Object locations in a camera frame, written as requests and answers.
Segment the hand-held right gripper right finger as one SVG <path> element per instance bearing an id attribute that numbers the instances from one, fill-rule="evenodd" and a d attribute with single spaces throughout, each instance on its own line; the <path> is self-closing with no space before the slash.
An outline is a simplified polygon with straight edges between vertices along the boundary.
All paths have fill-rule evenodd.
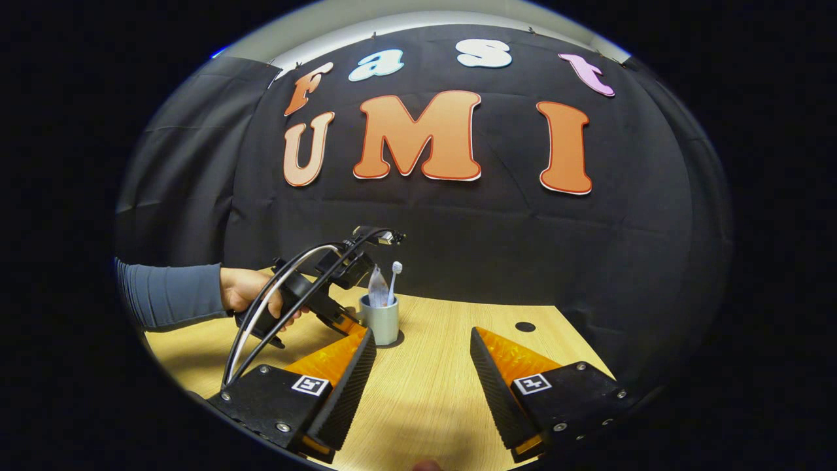
<path id="1" fill-rule="evenodd" d="M 475 327 L 470 357 L 494 425 L 514 462 L 555 459 L 626 415 L 630 391 L 589 362 L 561 366 Z"/>

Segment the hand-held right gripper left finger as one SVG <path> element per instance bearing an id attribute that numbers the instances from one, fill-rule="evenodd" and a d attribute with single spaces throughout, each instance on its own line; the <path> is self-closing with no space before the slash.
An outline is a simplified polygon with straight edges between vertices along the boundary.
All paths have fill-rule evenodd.
<path id="1" fill-rule="evenodd" d="M 284 368 L 254 368 L 207 402 L 275 446 L 332 463 L 346 441 L 375 356 L 373 332 L 356 328 Z"/>

